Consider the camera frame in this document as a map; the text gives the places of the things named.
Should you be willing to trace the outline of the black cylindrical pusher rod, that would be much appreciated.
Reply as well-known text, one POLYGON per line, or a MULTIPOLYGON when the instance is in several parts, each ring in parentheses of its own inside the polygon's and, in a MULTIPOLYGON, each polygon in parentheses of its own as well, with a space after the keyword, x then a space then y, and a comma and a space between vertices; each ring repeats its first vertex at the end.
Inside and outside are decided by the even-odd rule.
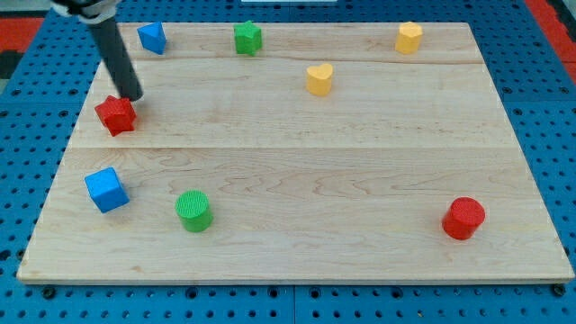
POLYGON ((138 101, 143 96, 142 86, 115 18, 91 24, 88 29, 118 94, 131 102, 138 101))

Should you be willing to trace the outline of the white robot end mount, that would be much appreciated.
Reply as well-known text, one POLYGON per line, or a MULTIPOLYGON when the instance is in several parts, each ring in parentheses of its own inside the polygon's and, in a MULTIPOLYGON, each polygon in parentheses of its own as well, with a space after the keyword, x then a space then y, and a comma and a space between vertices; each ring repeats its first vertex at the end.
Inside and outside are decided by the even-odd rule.
POLYGON ((116 15, 121 0, 50 0, 51 8, 63 17, 76 16, 81 23, 98 24, 116 15))

